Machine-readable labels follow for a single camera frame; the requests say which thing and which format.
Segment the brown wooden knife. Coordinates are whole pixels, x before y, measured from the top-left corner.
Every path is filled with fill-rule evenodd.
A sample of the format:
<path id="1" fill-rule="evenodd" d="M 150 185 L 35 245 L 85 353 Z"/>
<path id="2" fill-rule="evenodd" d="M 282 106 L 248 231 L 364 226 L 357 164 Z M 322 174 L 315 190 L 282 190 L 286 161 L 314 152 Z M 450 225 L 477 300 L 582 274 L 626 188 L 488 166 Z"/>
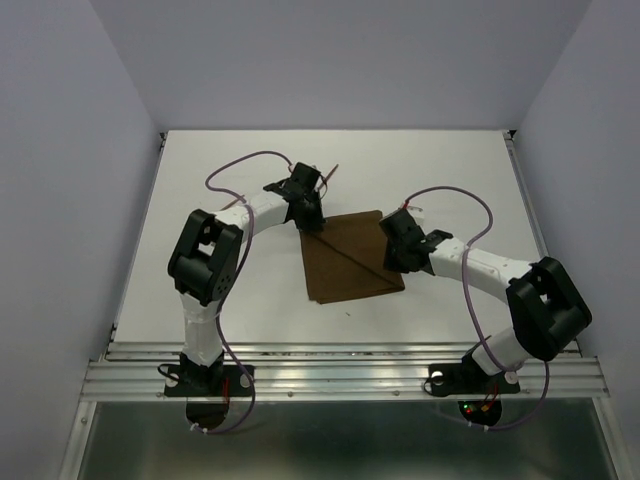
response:
<path id="1" fill-rule="evenodd" d="M 321 175 L 320 177 L 321 183 L 320 183 L 320 186 L 318 187 L 319 191 L 328 190 L 329 180 L 332 178 L 332 176 L 335 174 L 338 168 L 339 168 L 339 165 L 335 164 L 326 175 Z"/>

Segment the brown cloth napkin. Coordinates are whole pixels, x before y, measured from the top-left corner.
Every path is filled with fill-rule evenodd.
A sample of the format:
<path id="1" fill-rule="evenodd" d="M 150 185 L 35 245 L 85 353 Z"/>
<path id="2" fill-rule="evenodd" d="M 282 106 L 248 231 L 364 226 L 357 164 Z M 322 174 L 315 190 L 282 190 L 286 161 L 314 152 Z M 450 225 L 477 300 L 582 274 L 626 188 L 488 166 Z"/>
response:
<path id="1" fill-rule="evenodd" d="M 371 210 L 332 216 L 323 230 L 301 233 L 307 295 L 330 304 L 401 292 L 402 275 L 384 268 L 386 237 Z"/>

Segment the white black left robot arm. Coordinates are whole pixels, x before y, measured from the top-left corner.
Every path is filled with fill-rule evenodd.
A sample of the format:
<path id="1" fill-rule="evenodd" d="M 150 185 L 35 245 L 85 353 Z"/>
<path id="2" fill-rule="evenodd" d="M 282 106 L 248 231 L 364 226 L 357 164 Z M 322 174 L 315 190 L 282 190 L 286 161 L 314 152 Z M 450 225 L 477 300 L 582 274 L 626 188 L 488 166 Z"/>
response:
<path id="1" fill-rule="evenodd" d="M 248 200 L 215 213 L 189 214 L 168 263 L 184 315 L 179 363 L 167 374 L 177 386 L 202 394 L 221 386 L 224 347 L 216 323 L 243 264 L 241 249 L 250 247 L 255 235 L 290 221 L 302 232 L 320 232 L 325 223 L 320 179 L 314 167 L 297 163 L 289 177 Z"/>

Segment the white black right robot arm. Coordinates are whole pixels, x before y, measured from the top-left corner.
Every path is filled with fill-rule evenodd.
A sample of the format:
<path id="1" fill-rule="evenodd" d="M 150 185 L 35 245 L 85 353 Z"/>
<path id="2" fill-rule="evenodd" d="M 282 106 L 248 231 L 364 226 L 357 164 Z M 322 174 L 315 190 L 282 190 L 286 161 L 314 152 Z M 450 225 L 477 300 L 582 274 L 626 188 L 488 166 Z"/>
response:
<path id="1" fill-rule="evenodd" d="M 385 269 L 457 280 L 466 302 L 475 288 L 507 305 L 511 326 L 484 336 L 461 361 L 461 381 L 472 390 L 484 389 L 497 374 L 530 358 L 553 360 L 592 322 L 568 272 L 552 257 L 529 262 L 470 248 L 449 232 L 424 232 L 405 209 L 379 225 L 387 239 Z"/>

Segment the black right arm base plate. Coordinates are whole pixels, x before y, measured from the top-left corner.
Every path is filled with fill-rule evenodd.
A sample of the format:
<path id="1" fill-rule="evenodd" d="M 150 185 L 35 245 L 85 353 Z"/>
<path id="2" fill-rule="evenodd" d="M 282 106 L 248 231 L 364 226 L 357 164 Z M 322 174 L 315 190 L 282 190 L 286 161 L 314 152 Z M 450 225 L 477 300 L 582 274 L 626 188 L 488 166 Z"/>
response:
<path id="1" fill-rule="evenodd" d="M 462 363 L 430 364 L 422 389 L 438 398 L 487 393 L 517 394 L 521 391 L 519 382 L 509 383 L 504 373 L 487 375 L 479 367 Z"/>

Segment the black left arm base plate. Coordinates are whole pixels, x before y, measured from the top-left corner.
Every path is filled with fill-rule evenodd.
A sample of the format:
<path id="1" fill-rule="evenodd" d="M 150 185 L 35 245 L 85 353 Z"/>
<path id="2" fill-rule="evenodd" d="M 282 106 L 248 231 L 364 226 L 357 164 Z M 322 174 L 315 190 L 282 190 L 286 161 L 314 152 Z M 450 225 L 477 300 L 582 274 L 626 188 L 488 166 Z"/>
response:
<path id="1" fill-rule="evenodd" d="M 204 380 L 183 379 L 177 364 L 162 364 L 166 370 L 163 396 L 178 399 L 247 398 L 252 396 L 248 376 L 236 364 L 224 364 Z"/>

